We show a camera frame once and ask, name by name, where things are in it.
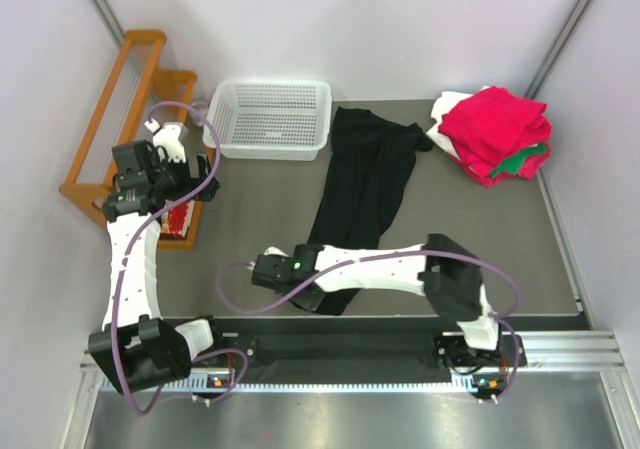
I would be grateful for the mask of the black t shirt blue logo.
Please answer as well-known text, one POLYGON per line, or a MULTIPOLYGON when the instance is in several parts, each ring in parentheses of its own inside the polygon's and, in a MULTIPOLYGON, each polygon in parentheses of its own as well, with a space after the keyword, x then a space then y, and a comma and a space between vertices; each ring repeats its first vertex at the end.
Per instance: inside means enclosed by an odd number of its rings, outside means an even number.
POLYGON ((400 208, 416 153, 432 148, 417 124, 403 126, 369 110, 338 108, 332 156, 308 242, 376 249, 400 208))

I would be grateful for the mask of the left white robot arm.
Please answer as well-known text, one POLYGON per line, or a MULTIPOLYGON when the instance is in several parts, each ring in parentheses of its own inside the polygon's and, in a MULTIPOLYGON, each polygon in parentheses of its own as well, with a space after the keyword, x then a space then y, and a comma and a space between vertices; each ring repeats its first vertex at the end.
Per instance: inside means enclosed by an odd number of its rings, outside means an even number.
POLYGON ((162 217, 182 202, 210 201, 220 158, 198 156, 193 177, 183 148, 134 141, 113 147, 114 188, 103 212, 111 242, 111 290, 101 331, 88 351, 122 394, 187 378, 195 359, 216 365, 227 343, 210 317, 172 326, 159 310, 156 253, 162 217))

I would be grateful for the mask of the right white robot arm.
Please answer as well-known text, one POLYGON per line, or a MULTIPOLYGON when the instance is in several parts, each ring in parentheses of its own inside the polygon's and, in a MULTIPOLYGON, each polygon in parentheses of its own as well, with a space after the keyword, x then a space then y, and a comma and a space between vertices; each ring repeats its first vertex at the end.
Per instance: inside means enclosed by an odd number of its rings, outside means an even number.
POLYGON ((269 248, 252 263, 251 282, 316 310, 333 294, 384 290, 425 298, 462 331, 469 357, 487 365, 504 349, 479 260, 443 234, 395 250, 301 244, 292 255, 269 248))

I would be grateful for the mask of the red box in rack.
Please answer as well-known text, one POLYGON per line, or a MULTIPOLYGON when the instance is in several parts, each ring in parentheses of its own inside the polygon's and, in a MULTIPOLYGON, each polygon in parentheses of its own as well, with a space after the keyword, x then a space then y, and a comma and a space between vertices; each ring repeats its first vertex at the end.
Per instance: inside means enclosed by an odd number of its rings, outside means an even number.
POLYGON ((160 235, 169 239, 184 239, 191 224, 195 202, 189 200, 173 207, 161 216, 160 235))

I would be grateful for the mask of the small clear plastic cup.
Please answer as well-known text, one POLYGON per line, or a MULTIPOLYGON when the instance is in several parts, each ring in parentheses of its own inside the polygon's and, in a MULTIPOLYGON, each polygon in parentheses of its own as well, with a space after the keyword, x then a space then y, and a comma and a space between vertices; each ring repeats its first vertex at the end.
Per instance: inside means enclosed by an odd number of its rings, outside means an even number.
POLYGON ((191 120, 196 127, 202 128, 204 126, 204 120, 208 113, 208 104, 204 101, 194 101, 191 103, 193 113, 191 120))

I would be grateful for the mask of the white plastic perforated basket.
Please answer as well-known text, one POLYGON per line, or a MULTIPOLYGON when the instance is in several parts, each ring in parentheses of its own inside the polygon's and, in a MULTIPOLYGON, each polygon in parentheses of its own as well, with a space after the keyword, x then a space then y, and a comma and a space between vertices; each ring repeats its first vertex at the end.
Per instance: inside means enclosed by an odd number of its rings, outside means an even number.
POLYGON ((231 159, 313 161, 329 138, 331 86, 319 80, 235 79, 218 84, 203 144, 231 159))

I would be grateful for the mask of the orange wooden rack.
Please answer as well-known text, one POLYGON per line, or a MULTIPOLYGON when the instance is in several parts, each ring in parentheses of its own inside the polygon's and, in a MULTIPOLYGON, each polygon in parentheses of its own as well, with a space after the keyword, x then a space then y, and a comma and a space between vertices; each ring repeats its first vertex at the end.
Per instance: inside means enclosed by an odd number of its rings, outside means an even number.
POLYGON ((162 101, 192 102, 197 76, 160 64, 167 37, 155 29, 130 30, 106 79, 59 192, 101 229, 102 203, 116 172, 111 148, 148 139, 144 119, 162 101))

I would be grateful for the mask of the green folded t shirt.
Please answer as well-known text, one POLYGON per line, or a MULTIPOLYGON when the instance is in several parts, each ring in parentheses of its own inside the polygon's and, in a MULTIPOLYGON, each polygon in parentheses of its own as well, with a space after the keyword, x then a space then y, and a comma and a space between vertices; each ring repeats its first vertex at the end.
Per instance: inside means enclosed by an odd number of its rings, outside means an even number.
POLYGON ((489 173, 489 177, 495 179, 502 174, 528 177, 530 174, 535 173, 541 161, 546 157, 547 149, 546 143, 525 147, 504 159, 489 173))

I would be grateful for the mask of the white folded t shirt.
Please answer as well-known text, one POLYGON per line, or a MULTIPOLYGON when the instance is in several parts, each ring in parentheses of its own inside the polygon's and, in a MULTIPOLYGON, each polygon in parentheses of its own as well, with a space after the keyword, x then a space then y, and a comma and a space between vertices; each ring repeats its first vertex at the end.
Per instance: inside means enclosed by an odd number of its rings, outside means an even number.
POLYGON ((466 137, 482 116, 490 102, 488 86, 478 93, 444 91, 431 109, 434 124, 426 131, 427 137, 446 155, 460 161, 456 144, 466 137))

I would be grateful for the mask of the red folded t shirt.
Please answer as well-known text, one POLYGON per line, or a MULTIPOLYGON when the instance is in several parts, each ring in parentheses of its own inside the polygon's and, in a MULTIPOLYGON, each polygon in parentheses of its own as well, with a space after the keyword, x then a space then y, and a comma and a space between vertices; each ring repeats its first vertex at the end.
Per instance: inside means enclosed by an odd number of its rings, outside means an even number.
POLYGON ((552 125, 546 118, 547 105, 513 95, 509 90, 488 86, 490 94, 486 113, 471 128, 464 142, 456 148, 463 171, 476 183, 488 188, 511 178, 530 180, 551 155, 552 125), (489 173, 504 159, 525 147, 547 144, 547 155, 534 174, 528 177, 502 174, 495 179, 489 173))

